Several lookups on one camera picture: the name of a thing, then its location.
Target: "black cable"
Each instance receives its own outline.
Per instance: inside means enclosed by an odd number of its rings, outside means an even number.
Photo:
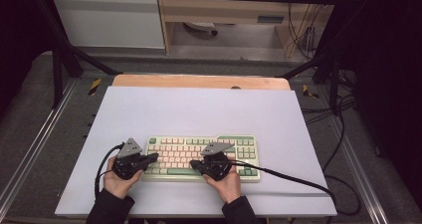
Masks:
[[[340,100],[340,104],[339,106],[341,107],[341,104],[343,103],[344,99],[351,97],[351,95],[345,96]],[[332,160],[334,159],[335,155],[337,154],[339,148],[341,147],[342,144],[342,140],[344,139],[344,131],[345,131],[345,127],[344,127],[344,119],[342,117],[341,114],[341,109],[338,110],[338,117],[340,118],[340,123],[341,123],[341,134],[340,134],[340,139],[338,141],[337,146],[334,149],[334,152],[331,154],[331,157],[328,159],[328,161],[326,162],[326,164],[323,166],[322,168],[322,172],[325,172],[326,168],[329,166],[329,164],[332,162]]]
[[[112,152],[114,152],[115,150],[117,150],[117,149],[122,149],[123,148],[123,146],[124,146],[124,143],[122,143],[122,144],[120,144],[120,145],[117,145],[117,146],[115,146],[115,147],[113,147],[106,155],[105,155],[105,158],[103,159],[103,161],[102,161],[102,164],[100,164],[100,167],[99,167],[99,171],[97,172],[97,176],[96,176],[96,181],[95,181],[95,185],[94,185],[94,192],[95,192],[95,194],[96,194],[96,198],[97,198],[97,196],[100,194],[100,178],[101,178],[101,176],[102,175],[104,175],[104,174],[106,174],[108,171],[106,171],[106,172],[104,172],[103,174],[101,174],[101,172],[102,172],[102,169],[103,169],[103,166],[104,166],[104,164],[105,164],[105,162],[106,162],[106,160],[108,159],[108,157],[109,157],[109,155],[112,153]]]
[[[270,174],[272,174],[274,176],[277,176],[277,177],[280,177],[280,178],[283,178],[283,179],[287,179],[287,180],[290,180],[290,181],[293,181],[293,182],[297,182],[297,183],[300,183],[300,184],[303,184],[303,185],[306,185],[306,186],[310,186],[310,187],[319,189],[319,190],[325,192],[326,194],[328,194],[331,197],[332,202],[335,205],[335,196],[334,196],[334,194],[329,189],[327,189],[326,187],[323,187],[323,186],[321,186],[319,184],[316,184],[316,183],[313,183],[313,182],[309,182],[309,181],[306,181],[306,180],[303,180],[303,179],[300,179],[300,178],[288,176],[286,174],[283,174],[283,173],[280,173],[280,172],[277,172],[277,171],[274,171],[274,170],[271,170],[271,169],[268,169],[268,168],[258,167],[258,166],[252,165],[250,163],[247,163],[247,162],[244,162],[244,161],[240,161],[240,160],[233,160],[233,161],[208,161],[206,163],[207,164],[231,164],[231,165],[234,165],[234,166],[244,166],[244,167],[250,167],[250,168],[258,169],[260,171],[264,171],[264,172],[270,173]]]
[[[312,59],[314,57],[314,54],[312,57],[309,56],[309,45],[310,45],[310,41],[308,40],[312,40],[312,46],[314,48],[314,40],[315,40],[315,27],[314,27],[314,22],[317,18],[317,15],[319,14],[320,10],[322,9],[322,5],[317,5],[315,6],[315,10],[316,13],[314,14],[314,18],[311,22],[311,24],[307,27],[307,30],[299,36],[299,34],[296,32],[295,26],[293,25],[292,22],[292,3],[288,3],[288,15],[289,15],[289,33],[293,39],[293,43],[297,46],[298,50],[300,51],[300,53],[302,54],[302,56],[308,60]],[[299,42],[299,39],[303,38],[303,43],[302,45]]]
[[[359,212],[360,212],[360,209],[361,209],[361,203],[360,203],[360,199],[359,199],[359,197],[358,197],[358,195],[357,195],[356,191],[354,190],[354,188],[353,188],[350,184],[348,184],[347,182],[345,182],[345,181],[341,180],[341,179],[340,179],[340,178],[338,178],[338,177],[331,176],[331,175],[325,175],[324,177],[325,177],[325,178],[330,178],[330,179],[333,179],[333,180],[335,180],[335,181],[338,181],[338,182],[340,182],[340,183],[344,184],[346,187],[348,187],[348,189],[350,189],[350,190],[353,192],[354,196],[356,197],[357,207],[356,207],[356,209],[355,209],[355,210],[353,210],[353,211],[351,211],[351,212],[341,211],[341,210],[339,210],[338,208],[335,208],[335,210],[336,210],[338,213],[340,213],[340,214],[342,214],[342,215],[346,215],[346,216],[354,216],[354,215],[356,215],[357,213],[359,213]]]
[[[356,104],[355,100],[347,101],[347,102],[344,102],[343,104],[341,104],[341,106],[337,106],[337,109],[339,111],[345,111],[349,108],[354,107],[355,104]],[[327,108],[327,109],[301,109],[301,110],[302,110],[303,114],[320,113],[320,115],[308,119],[306,121],[307,125],[312,124],[312,123],[317,122],[317,121],[320,121],[323,118],[326,118],[326,117],[332,115],[332,109],[330,109],[330,108]]]

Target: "black stand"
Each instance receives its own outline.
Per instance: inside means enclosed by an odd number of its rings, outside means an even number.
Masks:
[[[62,65],[66,68],[70,77],[73,78],[80,77],[84,73],[84,70],[82,69],[77,58],[88,62],[89,64],[95,66],[96,68],[100,69],[108,75],[121,74],[121,72],[115,71],[107,67],[106,65],[96,61],[94,58],[90,57],[86,53],[74,47],[69,42],[62,27],[59,25],[58,21],[52,14],[51,9],[46,3],[46,0],[30,1],[33,2],[35,9],[38,9],[38,12],[41,13],[43,20],[39,23],[41,26],[48,26],[49,31],[51,32],[52,43],[57,48],[56,50],[52,51],[55,85],[53,109],[59,104],[59,102],[63,98]]]
[[[330,57],[328,55],[317,56],[313,60],[293,69],[284,75],[277,76],[276,78],[284,78],[288,80],[309,68],[318,67],[318,70],[316,70],[316,74],[314,75],[314,82],[316,84],[321,84],[330,74],[331,83],[329,89],[329,106],[332,109],[333,114],[337,115],[338,110],[336,101],[338,91],[339,62],[338,60],[331,62],[329,59]],[[322,77],[317,75],[318,72],[323,73]]]

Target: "hand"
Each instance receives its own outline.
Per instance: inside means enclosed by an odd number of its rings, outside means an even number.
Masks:
[[[229,173],[220,181],[212,179],[207,174],[202,176],[209,185],[213,186],[217,190],[220,198],[225,203],[229,204],[240,197],[240,177],[235,166],[232,166]]]
[[[115,160],[115,156],[111,157],[108,160],[106,170],[112,169],[114,160]],[[109,193],[111,193],[112,195],[120,199],[124,199],[130,187],[139,180],[140,175],[142,175],[142,173],[143,173],[143,170],[139,170],[130,180],[123,180],[119,178],[117,175],[115,175],[113,171],[110,171],[105,174],[105,178],[104,178],[105,190],[107,190]]]

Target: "white cabinet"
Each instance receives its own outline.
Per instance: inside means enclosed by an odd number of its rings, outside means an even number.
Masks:
[[[164,49],[157,0],[54,0],[71,43]]]

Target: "finger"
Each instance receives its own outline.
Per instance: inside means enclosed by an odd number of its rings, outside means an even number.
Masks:
[[[237,173],[236,166],[232,166],[232,168],[230,168],[229,173],[231,173],[231,172],[236,172]]]
[[[142,175],[143,170],[140,169],[130,180],[133,181],[133,183],[139,181],[140,176]]]
[[[208,176],[207,174],[203,174],[202,177],[205,179],[207,184],[213,185],[215,183],[215,180],[212,179],[212,177]]]
[[[114,164],[115,158],[116,158],[116,156],[113,156],[113,157],[108,159],[108,164],[106,165],[107,170],[112,169],[112,165]]]

